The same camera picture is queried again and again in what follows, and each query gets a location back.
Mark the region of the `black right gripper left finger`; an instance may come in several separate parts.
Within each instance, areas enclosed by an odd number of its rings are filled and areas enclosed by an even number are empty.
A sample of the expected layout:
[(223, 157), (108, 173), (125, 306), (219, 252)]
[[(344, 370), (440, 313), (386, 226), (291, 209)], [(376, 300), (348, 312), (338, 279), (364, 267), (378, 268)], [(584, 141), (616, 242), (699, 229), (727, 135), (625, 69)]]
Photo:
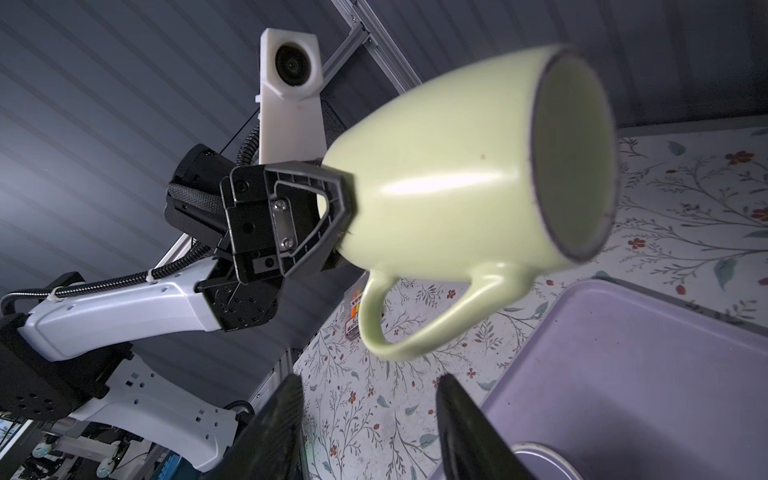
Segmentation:
[(301, 377), (290, 374), (206, 477), (221, 480), (298, 478), (303, 406)]

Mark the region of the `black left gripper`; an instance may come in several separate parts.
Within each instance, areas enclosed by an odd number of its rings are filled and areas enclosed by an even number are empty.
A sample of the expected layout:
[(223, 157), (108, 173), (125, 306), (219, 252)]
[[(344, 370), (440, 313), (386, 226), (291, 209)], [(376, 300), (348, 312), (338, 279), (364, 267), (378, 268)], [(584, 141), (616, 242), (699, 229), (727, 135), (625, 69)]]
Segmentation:
[(342, 263), (337, 244), (353, 202), (344, 177), (320, 161), (236, 167), (219, 189), (228, 252), (241, 284), (282, 285), (284, 277), (311, 276)]

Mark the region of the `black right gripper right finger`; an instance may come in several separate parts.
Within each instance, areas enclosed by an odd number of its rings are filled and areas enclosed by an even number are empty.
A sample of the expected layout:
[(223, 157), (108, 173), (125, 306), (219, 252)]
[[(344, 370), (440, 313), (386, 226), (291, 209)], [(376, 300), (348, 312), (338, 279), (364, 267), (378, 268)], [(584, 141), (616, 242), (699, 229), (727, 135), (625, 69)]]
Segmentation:
[(448, 479), (531, 479), (532, 473), (451, 374), (438, 380), (438, 432)]

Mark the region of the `light green mug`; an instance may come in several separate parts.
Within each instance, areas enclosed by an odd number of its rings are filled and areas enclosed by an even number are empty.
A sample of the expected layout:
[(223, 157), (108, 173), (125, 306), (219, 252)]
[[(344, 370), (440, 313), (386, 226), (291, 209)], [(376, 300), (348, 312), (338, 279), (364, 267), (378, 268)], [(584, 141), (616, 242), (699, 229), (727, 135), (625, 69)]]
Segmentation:
[[(525, 297), (542, 275), (592, 260), (616, 216), (616, 126), (575, 48), (495, 56), (402, 94), (341, 135), (322, 165), (354, 212), (339, 253), (369, 277), (367, 349), (410, 361)], [(390, 342), (382, 313), (403, 278), (464, 282), (448, 310)]]

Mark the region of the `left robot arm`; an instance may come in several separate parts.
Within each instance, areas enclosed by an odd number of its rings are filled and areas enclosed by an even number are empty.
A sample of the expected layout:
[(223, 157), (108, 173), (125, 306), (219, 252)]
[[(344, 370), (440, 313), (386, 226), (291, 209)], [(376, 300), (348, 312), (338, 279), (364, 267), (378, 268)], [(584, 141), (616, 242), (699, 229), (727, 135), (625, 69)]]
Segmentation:
[(37, 422), (100, 423), (168, 448), (208, 474), (243, 464), (261, 415), (209, 403), (165, 379), (133, 349), (180, 332), (268, 323), (287, 278), (333, 268), (351, 213), (322, 170), (323, 134), (265, 127), (235, 160), (191, 148), (166, 190), (168, 222), (193, 243), (144, 272), (87, 282), (70, 272), (1, 300), (1, 408)]

